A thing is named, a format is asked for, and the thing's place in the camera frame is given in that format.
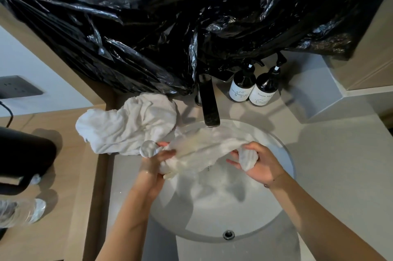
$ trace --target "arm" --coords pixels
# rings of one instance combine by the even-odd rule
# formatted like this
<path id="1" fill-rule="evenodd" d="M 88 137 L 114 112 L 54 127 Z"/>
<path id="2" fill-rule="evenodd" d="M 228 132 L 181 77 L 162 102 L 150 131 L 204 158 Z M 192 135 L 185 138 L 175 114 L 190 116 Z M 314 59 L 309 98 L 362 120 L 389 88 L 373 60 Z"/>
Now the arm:
<path id="1" fill-rule="evenodd" d="M 259 155 L 254 168 L 246 174 L 269 187 L 316 260 L 386 261 L 302 189 L 267 147 L 257 142 L 244 147 L 257 151 Z M 241 169 L 237 162 L 227 162 Z"/>
<path id="2" fill-rule="evenodd" d="M 174 150 L 160 151 L 152 158 L 142 159 L 138 177 L 96 261 L 141 260 L 150 207 L 164 185 L 162 175 L 157 174 L 160 162 L 173 157 L 174 154 Z"/>

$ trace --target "forearm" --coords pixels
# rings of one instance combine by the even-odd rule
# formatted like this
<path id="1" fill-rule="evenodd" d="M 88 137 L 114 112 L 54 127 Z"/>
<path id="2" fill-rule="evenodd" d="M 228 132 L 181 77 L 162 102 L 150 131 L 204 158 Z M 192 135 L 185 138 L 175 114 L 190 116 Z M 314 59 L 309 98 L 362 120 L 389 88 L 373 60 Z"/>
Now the forearm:
<path id="1" fill-rule="evenodd" d="M 141 260 L 150 206 L 147 194 L 130 190 L 97 261 Z"/>
<path id="2" fill-rule="evenodd" d="M 385 260 L 285 173 L 270 190 L 317 261 Z"/>

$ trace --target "white towel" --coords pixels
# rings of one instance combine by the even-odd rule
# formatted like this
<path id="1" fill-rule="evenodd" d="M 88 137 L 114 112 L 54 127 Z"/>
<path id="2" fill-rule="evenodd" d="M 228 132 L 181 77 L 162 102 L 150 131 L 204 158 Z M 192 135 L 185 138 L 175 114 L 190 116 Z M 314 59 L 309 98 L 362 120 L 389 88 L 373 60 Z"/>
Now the white towel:
<path id="1" fill-rule="evenodd" d="M 221 125 L 180 133 L 164 148 L 146 142 L 141 147 L 141 155 L 152 156 L 161 149 L 176 149 L 176 155 L 160 165 L 160 172 L 165 174 L 164 178 L 167 179 L 186 171 L 200 172 L 215 164 L 220 157 L 237 149 L 239 163 L 244 171 L 248 171 L 258 159 L 256 151 L 242 148 L 243 144 L 251 141 L 253 137 L 250 134 Z"/>
<path id="2" fill-rule="evenodd" d="M 134 155 L 145 140 L 162 141 L 175 124 L 175 103 L 163 94 L 144 92 L 119 110 L 87 110 L 75 127 L 95 153 Z"/>

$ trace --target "plastic bag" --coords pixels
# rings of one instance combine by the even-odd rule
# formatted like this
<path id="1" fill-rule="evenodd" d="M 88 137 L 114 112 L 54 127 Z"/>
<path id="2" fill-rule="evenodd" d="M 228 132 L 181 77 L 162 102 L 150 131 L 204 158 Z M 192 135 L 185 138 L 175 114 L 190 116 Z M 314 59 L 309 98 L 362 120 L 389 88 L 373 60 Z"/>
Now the plastic bag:
<path id="1" fill-rule="evenodd" d="M 70 67 L 122 91 L 287 49 L 348 59 L 382 0 L 1 0 Z"/>

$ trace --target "power cord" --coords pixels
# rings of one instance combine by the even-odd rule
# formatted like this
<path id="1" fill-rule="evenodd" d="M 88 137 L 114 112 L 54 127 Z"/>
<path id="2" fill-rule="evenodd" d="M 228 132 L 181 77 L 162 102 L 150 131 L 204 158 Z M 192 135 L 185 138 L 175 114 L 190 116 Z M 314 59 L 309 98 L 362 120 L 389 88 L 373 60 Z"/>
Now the power cord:
<path id="1" fill-rule="evenodd" d="M 9 109 L 6 105 L 4 105 L 4 103 L 2 101 L 0 101 L 0 105 L 2 105 L 4 108 L 6 108 L 8 110 L 8 112 L 9 112 L 10 116 L 11 116 L 9 118 L 8 124 L 6 126 L 6 127 L 9 127 L 9 125 L 12 123 L 12 120 L 14 119 L 14 115 L 12 114 L 11 109 Z"/>

